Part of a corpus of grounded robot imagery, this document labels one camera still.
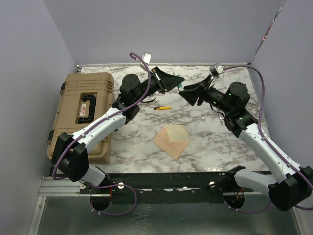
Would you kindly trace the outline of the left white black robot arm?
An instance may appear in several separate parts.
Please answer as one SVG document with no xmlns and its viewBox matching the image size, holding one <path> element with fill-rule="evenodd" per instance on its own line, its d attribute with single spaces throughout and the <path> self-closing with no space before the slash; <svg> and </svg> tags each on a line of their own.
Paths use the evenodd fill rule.
<svg viewBox="0 0 313 235">
<path fill-rule="evenodd" d="M 126 75 L 117 100 L 101 117 L 79 131 L 58 136 L 51 160 L 52 177 L 56 180 L 69 178 L 73 182 L 81 180 L 90 183 L 95 192 L 105 192 L 108 176 L 89 163 L 88 154 L 100 141 L 133 120 L 142 100 L 156 92 L 169 92 L 183 81 L 184 78 L 167 74 L 159 67 L 152 68 L 143 82 L 135 74 Z"/>
</svg>

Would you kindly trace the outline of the beige paper letter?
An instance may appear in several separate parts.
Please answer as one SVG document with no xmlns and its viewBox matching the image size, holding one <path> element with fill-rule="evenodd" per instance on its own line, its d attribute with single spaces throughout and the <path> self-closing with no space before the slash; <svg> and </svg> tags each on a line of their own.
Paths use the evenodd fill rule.
<svg viewBox="0 0 313 235">
<path fill-rule="evenodd" d="M 186 129 L 183 125 L 169 124 L 165 126 L 169 142 L 184 142 L 189 143 L 189 137 L 187 135 Z"/>
</svg>

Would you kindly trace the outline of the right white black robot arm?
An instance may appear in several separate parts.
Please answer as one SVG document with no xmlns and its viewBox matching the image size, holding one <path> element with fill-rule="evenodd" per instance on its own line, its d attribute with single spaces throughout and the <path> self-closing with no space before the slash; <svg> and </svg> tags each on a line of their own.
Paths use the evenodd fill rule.
<svg viewBox="0 0 313 235">
<path fill-rule="evenodd" d="M 238 166 L 229 171 L 231 176 L 225 178 L 225 187 L 229 191 L 242 187 L 259 192 L 282 211 L 288 211 L 310 197 L 312 168 L 303 168 L 293 161 L 259 128 L 256 118 L 246 109 L 250 100 L 246 85 L 233 82 L 226 93 L 222 93 L 211 85 L 212 82 L 209 75 L 202 82 L 185 86 L 179 95 L 192 106 L 206 102 L 224 112 L 227 129 L 245 142 L 272 173 L 271 176 L 263 175 Z"/>
</svg>

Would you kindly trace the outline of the tan paper envelope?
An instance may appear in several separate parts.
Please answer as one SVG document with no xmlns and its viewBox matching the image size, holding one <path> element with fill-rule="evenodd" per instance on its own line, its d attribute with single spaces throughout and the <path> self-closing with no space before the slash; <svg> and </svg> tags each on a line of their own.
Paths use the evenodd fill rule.
<svg viewBox="0 0 313 235">
<path fill-rule="evenodd" d="M 177 160 L 180 157 L 182 152 L 189 145 L 189 143 L 184 143 L 184 142 L 170 143 L 165 126 L 154 137 L 152 142 L 175 160 Z"/>
</svg>

